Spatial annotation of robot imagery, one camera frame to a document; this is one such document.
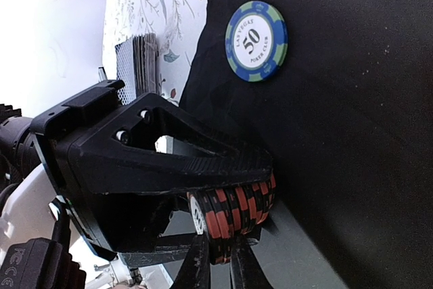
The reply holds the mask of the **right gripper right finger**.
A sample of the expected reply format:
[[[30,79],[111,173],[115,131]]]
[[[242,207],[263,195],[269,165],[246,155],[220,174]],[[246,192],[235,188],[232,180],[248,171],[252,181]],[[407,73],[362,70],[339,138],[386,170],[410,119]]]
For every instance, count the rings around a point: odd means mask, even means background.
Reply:
[[[231,250],[231,288],[271,289],[271,285],[261,269],[247,239],[238,236]]]

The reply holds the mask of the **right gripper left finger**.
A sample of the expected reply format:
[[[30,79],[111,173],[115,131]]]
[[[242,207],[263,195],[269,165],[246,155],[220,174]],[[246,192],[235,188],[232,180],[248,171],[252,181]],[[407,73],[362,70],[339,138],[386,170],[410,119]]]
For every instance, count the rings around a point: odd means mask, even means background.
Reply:
[[[172,289],[209,289],[210,255],[206,235],[195,235]]]

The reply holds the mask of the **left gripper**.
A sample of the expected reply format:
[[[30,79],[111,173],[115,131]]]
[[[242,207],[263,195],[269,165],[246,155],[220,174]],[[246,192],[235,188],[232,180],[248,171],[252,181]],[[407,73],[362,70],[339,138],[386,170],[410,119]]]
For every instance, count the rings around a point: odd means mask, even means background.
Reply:
[[[201,123],[156,94],[119,106],[122,80],[99,82],[30,123],[36,151],[73,225],[91,252],[128,267],[180,261],[189,234],[165,236],[180,194],[266,181],[272,157],[264,149]],[[108,248],[91,194],[115,194],[114,241]]]

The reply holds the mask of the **red black chip stack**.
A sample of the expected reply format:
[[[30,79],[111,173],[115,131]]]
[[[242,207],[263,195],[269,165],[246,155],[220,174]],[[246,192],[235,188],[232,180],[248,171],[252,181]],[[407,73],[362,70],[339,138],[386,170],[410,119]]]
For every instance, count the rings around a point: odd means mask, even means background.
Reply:
[[[276,180],[271,175],[259,183],[187,194],[196,233],[208,238],[211,264],[231,260],[234,238],[250,233],[267,219],[275,193]]]

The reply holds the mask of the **blue fifty poker chip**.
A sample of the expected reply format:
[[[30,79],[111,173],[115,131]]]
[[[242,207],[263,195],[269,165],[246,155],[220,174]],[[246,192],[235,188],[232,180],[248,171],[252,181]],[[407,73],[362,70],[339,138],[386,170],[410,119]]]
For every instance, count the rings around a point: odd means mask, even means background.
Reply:
[[[271,78],[288,51],[288,29],[277,8],[264,1],[242,4],[225,33],[225,53],[232,71],[249,83]]]

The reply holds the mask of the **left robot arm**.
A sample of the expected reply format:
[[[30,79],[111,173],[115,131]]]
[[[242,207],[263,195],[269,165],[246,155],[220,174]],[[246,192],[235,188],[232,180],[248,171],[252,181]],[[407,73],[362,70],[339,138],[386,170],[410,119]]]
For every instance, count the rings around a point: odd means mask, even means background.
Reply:
[[[99,257],[132,268],[181,260],[192,235],[164,232],[182,210],[212,263],[227,263],[233,239],[269,215],[271,155],[154,93],[123,105],[123,85],[98,83],[36,118],[2,105],[1,166],[17,182],[42,165]]]

